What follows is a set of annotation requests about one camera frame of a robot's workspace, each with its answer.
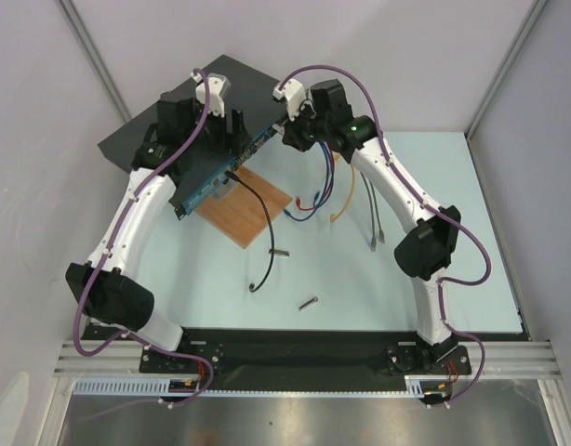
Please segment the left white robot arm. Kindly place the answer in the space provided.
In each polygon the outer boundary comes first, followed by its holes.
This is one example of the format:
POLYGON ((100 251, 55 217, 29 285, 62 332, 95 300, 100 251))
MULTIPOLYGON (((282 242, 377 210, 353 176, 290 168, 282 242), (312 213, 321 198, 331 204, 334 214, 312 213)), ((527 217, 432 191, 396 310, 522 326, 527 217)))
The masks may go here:
POLYGON ((160 349, 160 361, 173 372, 187 369, 192 348, 182 328, 155 307, 153 294, 135 278, 154 223, 201 153, 237 155, 250 136, 242 111, 227 111, 217 98, 160 98, 129 142, 130 174, 113 221, 87 261, 72 263, 66 281, 77 301, 73 343, 83 356, 83 316, 117 327, 114 338, 133 336, 160 349))

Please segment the silver clip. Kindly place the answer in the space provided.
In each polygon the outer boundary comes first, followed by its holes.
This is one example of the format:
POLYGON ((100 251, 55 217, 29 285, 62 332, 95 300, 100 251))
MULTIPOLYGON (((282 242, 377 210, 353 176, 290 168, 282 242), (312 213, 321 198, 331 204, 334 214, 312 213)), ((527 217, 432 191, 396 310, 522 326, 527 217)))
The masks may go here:
POLYGON ((279 134, 284 134, 284 132, 285 132, 285 128, 284 128, 282 125, 274 124, 272 127, 273 127, 273 128, 275 129, 275 131, 276 131, 277 133, 279 133, 279 134))

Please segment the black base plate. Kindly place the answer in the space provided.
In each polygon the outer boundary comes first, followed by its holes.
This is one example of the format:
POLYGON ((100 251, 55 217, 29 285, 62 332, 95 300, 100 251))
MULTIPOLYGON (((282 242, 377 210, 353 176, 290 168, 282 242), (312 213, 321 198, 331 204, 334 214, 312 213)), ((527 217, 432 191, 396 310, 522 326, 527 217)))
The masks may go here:
POLYGON ((453 380, 472 371, 466 348, 430 361, 414 332, 188 328, 178 352, 209 361, 212 383, 227 387, 364 389, 396 376, 453 380))

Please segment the wooden board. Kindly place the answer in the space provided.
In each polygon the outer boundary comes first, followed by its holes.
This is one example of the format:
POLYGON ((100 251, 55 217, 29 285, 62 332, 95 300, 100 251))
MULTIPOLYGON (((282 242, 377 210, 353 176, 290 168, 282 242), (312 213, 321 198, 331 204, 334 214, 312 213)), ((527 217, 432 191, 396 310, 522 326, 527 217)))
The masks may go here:
MULTIPOLYGON (((260 195, 272 220, 292 202, 291 196, 244 166, 236 171, 236 175, 260 195)), ((228 186, 231 188, 221 198, 209 196, 196 212, 246 249, 268 228, 267 219, 259 199, 252 192, 234 181, 230 181, 228 186)))

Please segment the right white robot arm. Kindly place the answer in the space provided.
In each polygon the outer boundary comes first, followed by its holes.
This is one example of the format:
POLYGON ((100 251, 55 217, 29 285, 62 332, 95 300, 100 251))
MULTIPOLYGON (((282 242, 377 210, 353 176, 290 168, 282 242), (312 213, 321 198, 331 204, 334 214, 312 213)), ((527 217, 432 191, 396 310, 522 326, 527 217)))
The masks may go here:
POLYGON ((324 142, 370 182, 397 216, 405 237, 393 255, 415 294, 422 343, 416 350, 417 365, 429 374, 440 372, 458 345, 444 324, 440 310, 444 300, 437 291, 457 245, 458 209, 443 208, 431 199, 378 135, 373 118, 354 116, 339 80, 306 89, 291 79, 277 85, 272 95, 286 106, 284 144, 307 151, 313 143, 324 142))

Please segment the dark grey network switch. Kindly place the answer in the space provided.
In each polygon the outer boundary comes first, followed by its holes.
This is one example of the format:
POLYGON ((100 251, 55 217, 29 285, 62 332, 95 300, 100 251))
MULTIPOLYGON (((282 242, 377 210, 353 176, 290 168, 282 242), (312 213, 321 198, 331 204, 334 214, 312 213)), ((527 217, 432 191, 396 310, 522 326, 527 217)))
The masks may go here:
POLYGON ((162 93, 154 104, 99 144, 103 156, 127 173, 140 167, 154 169, 185 146, 186 151, 163 171, 176 186, 169 201, 177 217, 191 214, 227 181, 226 172, 237 170, 251 158, 275 135, 272 126, 286 118, 285 106, 272 97, 278 81, 269 74, 226 55, 211 61, 203 71, 206 75, 225 75, 231 83, 225 97, 228 131, 231 111, 237 109, 244 113, 246 130, 252 137, 242 155, 204 151, 203 128, 194 141, 188 140, 204 108, 196 100, 192 78, 162 93))

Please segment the aluminium rail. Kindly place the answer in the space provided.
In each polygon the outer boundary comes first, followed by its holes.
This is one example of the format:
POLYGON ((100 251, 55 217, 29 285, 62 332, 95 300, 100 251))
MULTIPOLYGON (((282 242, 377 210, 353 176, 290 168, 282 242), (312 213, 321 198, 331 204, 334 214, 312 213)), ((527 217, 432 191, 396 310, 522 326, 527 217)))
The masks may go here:
MULTIPOLYGON (((562 374, 548 341, 462 342, 463 355, 476 370, 483 366, 483 380, 560 380, 562 374)), ((56 377, 137 377, 139 367, 152 362, 148 350, 135 341, 114 341, 100 354, 84 357, 73 343, 63 343, 53 375, 56 377)))

